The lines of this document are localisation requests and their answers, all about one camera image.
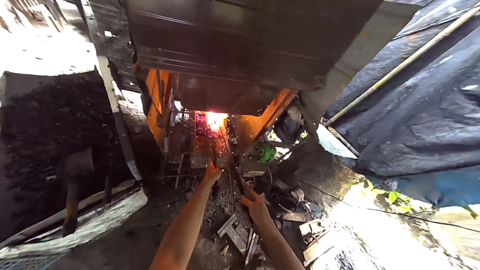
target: orange metal frame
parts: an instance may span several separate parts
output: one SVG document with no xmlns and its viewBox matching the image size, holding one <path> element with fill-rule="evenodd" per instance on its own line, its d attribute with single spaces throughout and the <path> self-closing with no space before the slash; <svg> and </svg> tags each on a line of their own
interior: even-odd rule
<svg viewBox="0 0 480 270">
<path fill-rule="evenodd" d="M 164 152 L 168 152 L 167 128 L 169 126 L 169 112 L 171 111 L 173 100 L 171 98 L 172 77 L 171 72 L 150 69 L 146 79 L 146 85 L 152 98 L 152 105 L 147 115 L 147 123 L 155 141 Z M 158 82 L 163 85 L 162 92 L 158 91 Z M 231 117 L 238 142 L 237 152 L 247 152 L 253 143 L 270 129 L 277 117 L 280 116 L 297 93 L 298 91 L 296 90 L 283 89 L 260 116 L 236 115 Z"/>
</svg>

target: fire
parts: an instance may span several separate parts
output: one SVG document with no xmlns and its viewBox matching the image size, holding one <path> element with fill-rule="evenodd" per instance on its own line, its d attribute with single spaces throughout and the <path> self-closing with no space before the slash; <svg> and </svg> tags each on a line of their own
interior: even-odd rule
<svg viewBox="0 0 480 270">
<path fill-rule="evenodd" d="M 228 117 L 226 113 L 216 113 L 209 111 L 207 114 L 207 124 L 210 125 L 212 131 L 218 132 L 221 126 L 223 126 L 223 121 Z"/>
</svg>

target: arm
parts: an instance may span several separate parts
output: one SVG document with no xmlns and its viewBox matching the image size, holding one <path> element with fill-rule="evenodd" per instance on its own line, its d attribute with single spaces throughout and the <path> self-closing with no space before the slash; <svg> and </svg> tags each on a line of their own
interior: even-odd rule
<svg viewBox="0 0 480 270">
<path fill-rule="evenodd" d="M 210 188 L 220 178 L 220 174 L 221 171 L 210 162 L 204 180 L 163 236 L 149 270 L 182 270 L 187 268 L 202 226 Z"/>
<path fill-rule="evenodd" d="M 262 196 L 245 185 L 243 190 L 252 199 L 241 196 L 241 202 L 248 207 L 253 222 L 258 226 L 265 252 L 270 256 L 274 268 L 276 270 L 305 270 L 270 218 Z"/>
</svg>

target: forearm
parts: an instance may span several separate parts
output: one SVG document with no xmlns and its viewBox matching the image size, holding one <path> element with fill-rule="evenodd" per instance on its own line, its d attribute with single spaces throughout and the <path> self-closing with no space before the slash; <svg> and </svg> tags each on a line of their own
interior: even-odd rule
<svg viewBox="0 0 480 270">
<path fill-rule="evenodd" d="M 276 270 L 305 270 L 272 220 L 257 224 L 262 247 Z"/>
<path fill-rule="evenodd" d="M 204 179 L 167 229 L 150 270 L 186 269 L 202 226 L 213 183 Z"/>
</svg>

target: coal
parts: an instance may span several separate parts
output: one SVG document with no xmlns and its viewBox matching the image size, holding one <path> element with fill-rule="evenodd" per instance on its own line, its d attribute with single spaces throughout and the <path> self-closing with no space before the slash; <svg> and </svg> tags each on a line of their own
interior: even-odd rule
<svg viewBox="0 0 480 270">
<path fill-rule="evenodd" d="M 10 98 L 2 113 L 1 139 L 8 156 L 4 170 L 12 203 L 19 206 L 10 216 L 15 231 L 65 208 L 66 186 L 55 177 L 56 169 L 74 152 L 91 147 L 94 160 L 94 173 L 84 180 L 80 199 L 102 191 L 108 171 L 114 186 L 133 178 L 99 75 L 59 76 Z M 0 240 L 8 236 L 0 235 Z"/>
</svg>

